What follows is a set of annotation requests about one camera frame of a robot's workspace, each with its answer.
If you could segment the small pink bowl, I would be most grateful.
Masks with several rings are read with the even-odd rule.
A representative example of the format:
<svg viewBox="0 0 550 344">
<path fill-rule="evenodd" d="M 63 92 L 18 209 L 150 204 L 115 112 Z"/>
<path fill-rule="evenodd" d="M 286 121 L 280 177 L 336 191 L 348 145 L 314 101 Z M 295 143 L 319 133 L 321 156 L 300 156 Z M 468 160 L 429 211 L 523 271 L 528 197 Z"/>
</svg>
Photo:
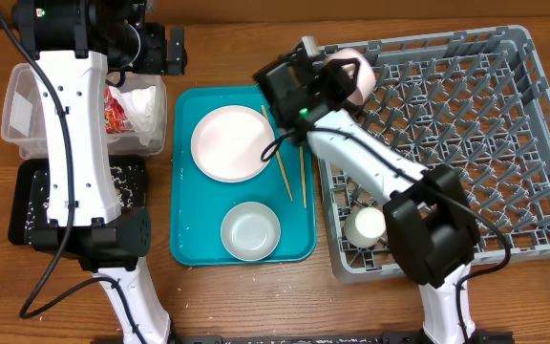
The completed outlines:
<svg viewBox="0 0 550 344">
<path fill-rule="evenodd" d="M 357 59 L 359 66 L 356 67 L 353 63 L 343 66 L 343 69 L 350 77 L 356 75 L 356 90 L 348 96 L 348 101 L 355 105 L 362 105 L 370 96 L 376 86 L 375 73 L 367 59 L 357 50 L 345 48 L 325 59 L 325 63 L 330 61 L 342 61 L 348 59 Z"/>
</svg>

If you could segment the red foil snack wrapper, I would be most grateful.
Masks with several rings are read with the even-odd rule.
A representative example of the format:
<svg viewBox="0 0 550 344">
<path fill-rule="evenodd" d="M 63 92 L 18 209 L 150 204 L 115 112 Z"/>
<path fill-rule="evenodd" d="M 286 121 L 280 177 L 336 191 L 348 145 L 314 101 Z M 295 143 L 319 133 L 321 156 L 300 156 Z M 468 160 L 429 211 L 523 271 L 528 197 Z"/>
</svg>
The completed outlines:
<svg viewBox="0 0 550 344">
<path fill-rule="evenodd" d="M 126 117 L 125 110 L 108 87 L 104 96 L 105 129 L 108 134 L 133 132 L 131 121 Z"/>
</svg>

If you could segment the grey-blue bowl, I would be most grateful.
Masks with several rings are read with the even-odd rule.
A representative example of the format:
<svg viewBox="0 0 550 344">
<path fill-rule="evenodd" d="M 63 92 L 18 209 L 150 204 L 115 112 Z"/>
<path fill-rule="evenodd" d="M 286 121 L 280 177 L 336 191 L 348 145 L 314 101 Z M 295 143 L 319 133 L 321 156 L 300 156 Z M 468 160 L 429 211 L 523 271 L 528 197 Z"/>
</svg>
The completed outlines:
<svg viewBox="0 0 550 344">
<path fill-rule="evenodd" d="M 222 244 L 229 254 L 241 261 L 263 260 L 275 250 L 280 238 L 278 217 L 261 203 L 235 205 L 222 220 Z"/>
</svg>

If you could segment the pale green plastic cup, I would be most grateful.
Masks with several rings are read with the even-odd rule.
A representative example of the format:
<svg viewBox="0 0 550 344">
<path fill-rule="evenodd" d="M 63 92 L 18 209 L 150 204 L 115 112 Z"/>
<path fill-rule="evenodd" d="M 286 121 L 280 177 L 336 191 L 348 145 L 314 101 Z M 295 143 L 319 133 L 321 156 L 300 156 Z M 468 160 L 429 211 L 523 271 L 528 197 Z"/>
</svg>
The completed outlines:
<svg viewBox="0 0 550 344">
<path fill-rule="evenodd" d="M 376 244 L 386 232 L 386 220 L 383 212 L 374 207 L 353 210 L 345 220 L 344 234 L 347 240 L 360 248 Z"/>
</svg>

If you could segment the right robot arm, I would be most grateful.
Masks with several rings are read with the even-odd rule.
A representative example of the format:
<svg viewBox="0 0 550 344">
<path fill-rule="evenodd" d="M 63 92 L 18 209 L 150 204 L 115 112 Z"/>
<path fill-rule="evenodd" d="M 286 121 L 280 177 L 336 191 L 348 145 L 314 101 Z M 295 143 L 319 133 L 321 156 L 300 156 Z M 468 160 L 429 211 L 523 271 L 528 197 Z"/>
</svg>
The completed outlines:
<svg viewBox="0 0 550 344">
<path fill-rule="evenodd" d="M 347 110 L 348 103 L 362 107 L 376 85 L 367 59 L 344 49 L 320 61 L 299 48 L 253 78 L 286 139 L 307 144 L 381 204 L 389 251 L 420 290 L 421 340 L 467 342 L 476 330 L 466 291 L 479 239 L 475 217 L 451 167 L 398 155 Z"/>
</svg>

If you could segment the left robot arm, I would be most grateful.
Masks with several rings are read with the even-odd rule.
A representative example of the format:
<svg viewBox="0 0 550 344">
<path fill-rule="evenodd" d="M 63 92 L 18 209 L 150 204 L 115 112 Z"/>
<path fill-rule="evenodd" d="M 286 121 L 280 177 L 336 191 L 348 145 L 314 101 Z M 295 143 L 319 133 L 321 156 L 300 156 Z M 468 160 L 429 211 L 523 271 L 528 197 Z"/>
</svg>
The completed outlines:
<svg viewBox="0 0 550 344">
<path fill-rule="evenodd" d="M 147 267 L 145 206 L 123 209 L 112 179 L 109 73 L 181 75 L 184 34 L 145 18 L 143 1 L 17 2 L 3 28 L 36 78 L 48 144 L 47 220 L 31 246 L 73 259 L 106 292 L 127 343 L 175 343 Z"/>
</svg>

